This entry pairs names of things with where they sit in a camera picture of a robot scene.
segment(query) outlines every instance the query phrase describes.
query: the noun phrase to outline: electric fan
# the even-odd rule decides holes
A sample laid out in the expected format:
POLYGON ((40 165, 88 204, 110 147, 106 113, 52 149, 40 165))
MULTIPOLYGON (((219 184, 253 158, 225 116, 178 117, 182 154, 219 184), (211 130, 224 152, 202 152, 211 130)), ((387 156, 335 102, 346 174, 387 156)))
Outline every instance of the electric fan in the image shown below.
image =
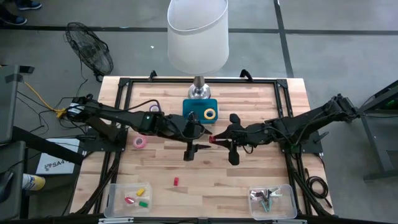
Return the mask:
POLYGON ((80 22, 68 23, 65 35, 80 60, 94 72, 96 80, 102 82, 98 77, 109 75, 113 70, 108 45, 80 22))

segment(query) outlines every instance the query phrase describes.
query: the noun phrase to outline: plastic bin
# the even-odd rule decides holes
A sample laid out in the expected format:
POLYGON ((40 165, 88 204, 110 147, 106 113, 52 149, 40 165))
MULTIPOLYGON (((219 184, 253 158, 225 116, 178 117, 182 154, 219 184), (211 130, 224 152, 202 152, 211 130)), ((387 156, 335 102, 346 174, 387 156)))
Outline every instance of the plastic bin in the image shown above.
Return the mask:
POLYGON ((229 56, 228 0, 172 0, 167 12, 171 64, 189 74, 219 70, 229 56))
POLYGON ((131 217, 137 214, 148 213, 152 209, 152 187, 149 183, 138 184, 110 184, 108 206, 104 210, 106 218, 131 217), (137 191, 145 189, 139 197, 137 191), (127 203, 126 197, 133 198, 134 203, 127 203), (148 207, 142 207, 139 202, 145 202, 148 207))
POLYGON ((278 220, 297 216, 293 190, 288 184, 250 187, 248 195, 250 213, 255 220, 278 220), (263 197, 253 197, 253 192, 264 192, 266 194, 268 190, 275 192, 274 196, 272 194, 270 194, 270 197, 265 195, 268 203, 262 203, 264 202, 263 197))

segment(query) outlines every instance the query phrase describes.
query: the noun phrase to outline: concrete floor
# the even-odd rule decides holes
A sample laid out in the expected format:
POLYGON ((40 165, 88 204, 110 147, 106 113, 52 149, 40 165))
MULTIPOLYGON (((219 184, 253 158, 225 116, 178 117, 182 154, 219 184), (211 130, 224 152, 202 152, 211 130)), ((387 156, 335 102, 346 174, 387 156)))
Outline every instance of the concrete floor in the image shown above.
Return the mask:
MULTIPOLYGON (((169 0, 42 0, 42 3, 40 11, 20 12, 28 18, 28 25, 65 26, 67 22, 79 21, 88 26, 166 27, 169 0)), ((398 29, 395 0, 280 0, 280 5, 286 29, 398 29)), ((229 27, 278 28, 273 1, 229 0, 229 27)), ((111 75, 149 75, 151 70, 162 76, 184 75, 169 63, 166 33, 97 32, 97 35, 109 45, 114 61, 111 75)), ((229 59, 214 76, 236 77, 244 68, 254 77, 287 76, 279 34, 230 34, 229 38, 229 59)), ((287 43, 294 77, 304 78, 312 108, 337 93, 360 106, 370 95, 397 79, 396 35, 287 35, 287 43)), ((34 74, 25 75, 25 80, 51 105, 63 96, 75 96, 82 82, 79 59, 64 42, 63 32, 0 30, 0 63, 34 66, 34 74)), ((83 75, 89 82, 80 94, 98 96, 100 84, 85 66, 83 75)), ((19 91, 33 96, 24 85, 19 91)), ((43 109, 28 103, 37 111, 43 109)), ((30 130, 38 125, 33 111, 20 103, 17 109, 23 111, 16 119, 17 126, 30 130)), ((50 126, 44 137, 80 132, 60 127, 53 114, 44 118, 50 126)), ((364 175, 379 168, 361 122, 333 123, 322 131, 330 132, 322 145, 335 213, 345 218, 397 223, 398 180, 370 184, 362 180, 364 175)), ((32 216, 60 215, 69 197, 65 191, 71 191, 71 186, 34 197, 32 216)))

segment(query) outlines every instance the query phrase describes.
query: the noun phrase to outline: shoe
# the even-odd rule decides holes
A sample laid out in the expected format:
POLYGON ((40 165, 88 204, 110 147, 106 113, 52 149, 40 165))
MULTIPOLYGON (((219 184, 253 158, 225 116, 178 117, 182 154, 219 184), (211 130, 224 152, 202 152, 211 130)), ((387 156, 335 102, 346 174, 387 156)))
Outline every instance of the shoe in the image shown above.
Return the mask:
POLYGON ((25 11, 25 10, 31 10, 31 9, 40 9, 42 7, 42 4, 29 0, 29 1, 23 1, 23 3, 18 4, 17 7, 19 10, 25 11))
POLYGON ((16 26, 24 25, 27 22, 27 19, 23 18, 22 16, 15 16, 15 15, 11 15, 7 19, 0 17, 0 20, 5 22, 6 24, 12 24, 16 26))

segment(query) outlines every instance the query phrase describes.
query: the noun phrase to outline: wooden table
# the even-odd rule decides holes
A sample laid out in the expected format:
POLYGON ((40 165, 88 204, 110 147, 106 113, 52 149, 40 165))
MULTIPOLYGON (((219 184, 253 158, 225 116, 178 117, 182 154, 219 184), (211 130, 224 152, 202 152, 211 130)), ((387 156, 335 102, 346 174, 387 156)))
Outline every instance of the wooden table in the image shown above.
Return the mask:
MULTIPOLYGON (((114 106, 119 78, 104 78, 99 102, 114 106)), ((310 110, 303 79, 290 78, 287 81, 294 115, 310 110)), ((189 86, 189 83, 135 83, 130 106, 157 99, 165 114, 181 114, 182 101, 187 97, 189 86)), ((218 100, 218 121, 205 126, 214 134, 226 129, 231 113, 239 115, 243 126, 277 117, 275 93, 270 84, 212 83, 210 88, 211 97, 218 100)), ((284 114, 287 114, 285 100, 282 91, 280 92, 284 114)), ((149 106, 150 104, 139 109, 145 111, 149 106)), ((148 137, 148 144, 144 149, 134 149, 134 136, 137 133, 130 129, 126 151, 120 161, 118 183, 151 184, 154 197, 152 211, 145 215, 148 217, 250 218, 248 187, 289 183, 285 159, 276 143, 258 146, 252 154, 238 149, 240 165, 232 166, 228 162, 228 150, 220 146, 212 145, 210 149, 198 151, 194 161, 185 162, 183 152, 186 144, 148 137), (178 187, 173 186, 175 177, 179 178, 178 187)), ((194 142, 208 144, 208 136, 194 142)), ((97 187, 103 157, 103 152, 95 152, 84 160, 71 212, 81 208, 97 187)), ((326 180, 319 158, 304 154, 303 164, 310 175, 326 180)), ((302 191, 298 187, 297 189, 300 208, 304 210, 302 191)), ((324 200, 320 200, 320 203, 328 212, 333 213, 324 200)))

